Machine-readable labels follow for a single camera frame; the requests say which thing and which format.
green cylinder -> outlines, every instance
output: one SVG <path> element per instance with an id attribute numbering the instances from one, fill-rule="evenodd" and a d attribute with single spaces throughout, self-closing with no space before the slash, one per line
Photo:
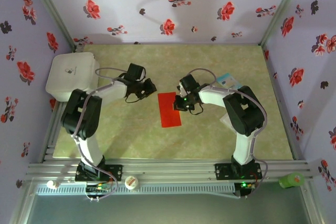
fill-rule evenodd
<path id="1" fill-rule="evenodd" d="M 291 173 L 282 178 L 279 178 L 279 185 L 282 188 L 302 186 L 304 182 L 304 176 L 301 173 Z"/>

white cap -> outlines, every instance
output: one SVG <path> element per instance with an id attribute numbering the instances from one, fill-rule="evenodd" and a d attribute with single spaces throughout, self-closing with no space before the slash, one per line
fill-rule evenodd
<path id="1" fill-rule="evenodd" d="M 125 179 L 125 187 L 128 190 L 135 191 L 138 189 L 139 185 L 138 179 L 134 176 L 129 176 Z"/>
<path id="2" fill-rule="evenodd" d="M 50 189 L 57 189 L 59 187 L 59 183 L 53 180 L 49 180 L 47 182 L 47 187 Z"/>

red rectangle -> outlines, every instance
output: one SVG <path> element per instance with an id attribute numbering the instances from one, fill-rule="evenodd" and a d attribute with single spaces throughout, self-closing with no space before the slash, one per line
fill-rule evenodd
<path id="1" fill-rule="evenodd" d="M 163 128 L 182 125 L 180 112 L 173 109 L 175 96 L 175 92 L 161 93 L 157 95 L 157 99 L 159 100 L 161 125 Z"/>

